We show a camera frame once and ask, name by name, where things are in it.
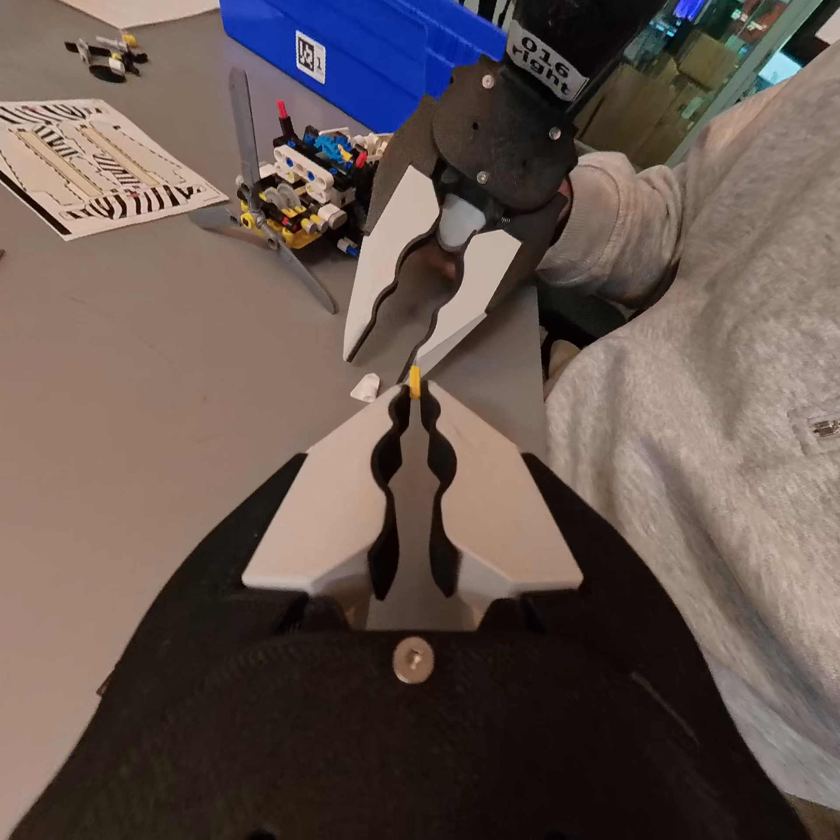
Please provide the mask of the person's right forearm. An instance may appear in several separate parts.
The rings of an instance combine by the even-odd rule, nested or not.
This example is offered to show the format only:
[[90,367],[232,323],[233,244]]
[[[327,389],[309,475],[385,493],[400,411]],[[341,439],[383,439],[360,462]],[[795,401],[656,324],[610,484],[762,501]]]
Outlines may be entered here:
[[674,167],[635,171],[618,152],[582,157],[570,175],[570,209],[539,278],[626,308],[650,299],[677,267],[690,226],[746,149],[744,132],[764,105],[758,96],[718,115]]

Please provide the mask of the pile of small lego pieces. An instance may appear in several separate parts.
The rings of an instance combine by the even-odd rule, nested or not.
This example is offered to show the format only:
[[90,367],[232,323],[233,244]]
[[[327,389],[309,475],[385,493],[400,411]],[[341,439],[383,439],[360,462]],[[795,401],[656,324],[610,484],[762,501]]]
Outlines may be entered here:
[[126,32],[115,38],[68,40],[64,47],[79,56],[92,76],[110,83],[124,83],[128,76],[139,77],[140,68],[149,61],[148,55],[139,49],[137,39]]

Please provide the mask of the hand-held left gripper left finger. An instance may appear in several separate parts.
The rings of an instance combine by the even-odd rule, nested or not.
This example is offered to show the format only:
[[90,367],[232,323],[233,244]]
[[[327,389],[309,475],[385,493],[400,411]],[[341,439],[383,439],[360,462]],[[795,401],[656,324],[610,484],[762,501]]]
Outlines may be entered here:
[[404,387],[395,385],[318,441],[242,574],[251,589],[383,601],[399,538],[391,481],[402,467]]

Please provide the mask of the white printed paper sheet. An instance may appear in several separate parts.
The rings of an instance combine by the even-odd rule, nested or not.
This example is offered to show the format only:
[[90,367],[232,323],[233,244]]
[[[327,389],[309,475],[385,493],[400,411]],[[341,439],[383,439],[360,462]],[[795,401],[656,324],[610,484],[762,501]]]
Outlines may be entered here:
[[62,1],[119,30],[170,23],[219,10],[219,1]]

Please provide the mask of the zebra striped sticker sheet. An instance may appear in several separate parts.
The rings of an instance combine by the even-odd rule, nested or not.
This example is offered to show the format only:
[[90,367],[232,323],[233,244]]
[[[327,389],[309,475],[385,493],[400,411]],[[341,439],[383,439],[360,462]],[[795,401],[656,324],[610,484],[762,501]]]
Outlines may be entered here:
[[3,101],[1,183],[65,242],[228,201],[99,99]]

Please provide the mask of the black office chair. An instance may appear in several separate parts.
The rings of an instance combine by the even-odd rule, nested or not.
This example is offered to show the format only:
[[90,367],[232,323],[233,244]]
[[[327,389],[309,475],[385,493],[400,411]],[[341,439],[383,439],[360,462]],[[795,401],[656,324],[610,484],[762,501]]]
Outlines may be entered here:
[[544,354],[559,341],[582,350],[630,320],[618,306],[578,288],[553,286],[544,280],[536,288]]

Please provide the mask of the blue storage bin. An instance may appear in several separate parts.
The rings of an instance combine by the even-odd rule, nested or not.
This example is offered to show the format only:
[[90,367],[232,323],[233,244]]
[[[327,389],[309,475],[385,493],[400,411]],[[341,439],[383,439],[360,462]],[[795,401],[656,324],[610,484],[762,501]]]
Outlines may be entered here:
[[224,31],[378,133],[393,132],[452,69],[500,60],[507,32],[452,1],[221,1]]

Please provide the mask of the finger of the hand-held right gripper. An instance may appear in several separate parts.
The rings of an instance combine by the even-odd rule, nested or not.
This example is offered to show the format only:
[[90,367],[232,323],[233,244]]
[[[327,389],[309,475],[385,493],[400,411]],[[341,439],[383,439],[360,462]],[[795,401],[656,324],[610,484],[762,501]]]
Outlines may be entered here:
[[410,249],[426,242],[437,225],[434,182],[410,164],[363,238],[344,324],[344,361],[353,361],[372,331],[379,307],[396,288]]
[[505,230],[474,234],[463,254],[460,284],[455,294],[434,314],[428,335],[416,347],[400,382],[408,382],[411,369],[430,372],[487,317],[494,294],[520,247],[520,240]]

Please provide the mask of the person's right hand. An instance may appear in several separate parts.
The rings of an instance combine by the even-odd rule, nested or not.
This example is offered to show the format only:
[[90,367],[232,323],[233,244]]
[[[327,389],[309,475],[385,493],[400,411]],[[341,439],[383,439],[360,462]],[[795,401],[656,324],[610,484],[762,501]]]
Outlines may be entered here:
[[428,243],[420,248],[418,254],[424,264],[429,266],[447,281],[455,282],[458,277],[459,255],[443,249],[437,243]]

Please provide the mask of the stack of cardboard boxes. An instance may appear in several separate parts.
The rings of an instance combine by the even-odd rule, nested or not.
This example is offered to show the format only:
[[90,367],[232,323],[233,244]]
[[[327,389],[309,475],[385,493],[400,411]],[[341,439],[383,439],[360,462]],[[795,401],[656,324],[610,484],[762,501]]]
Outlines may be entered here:
[[637,169],[666,163],[738,61],[697,28],[671,34],[647,27],[575,119],[578,144],[620,152]]

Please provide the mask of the lego plane model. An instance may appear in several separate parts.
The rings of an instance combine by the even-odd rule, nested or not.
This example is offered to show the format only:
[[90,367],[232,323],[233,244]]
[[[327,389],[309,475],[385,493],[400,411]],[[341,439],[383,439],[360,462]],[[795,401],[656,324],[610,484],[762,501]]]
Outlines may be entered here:
[[228,90],[241,172],[236,179],[238,210],[226,204],[188,214],[201,229],[244,230],[260,237],[327,312],[338,306],[326,287],[300,260],[300,252],[329,241],[345,255],[361,253],[373,180],[393,133],[352,134],[347,128],[294,129],[286,104],[278,100],[280,133],[269,161],[260,161],[245,70],[233,68]]

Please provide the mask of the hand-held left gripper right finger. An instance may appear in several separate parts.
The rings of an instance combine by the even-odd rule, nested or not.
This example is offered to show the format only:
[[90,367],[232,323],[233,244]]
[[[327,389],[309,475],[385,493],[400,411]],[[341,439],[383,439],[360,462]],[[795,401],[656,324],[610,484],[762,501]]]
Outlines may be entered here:
[[523,453],[433,381],[423,381],[427,465],[437,479],[433,580],[477,629],[499,600],[575,591],[583,573]]

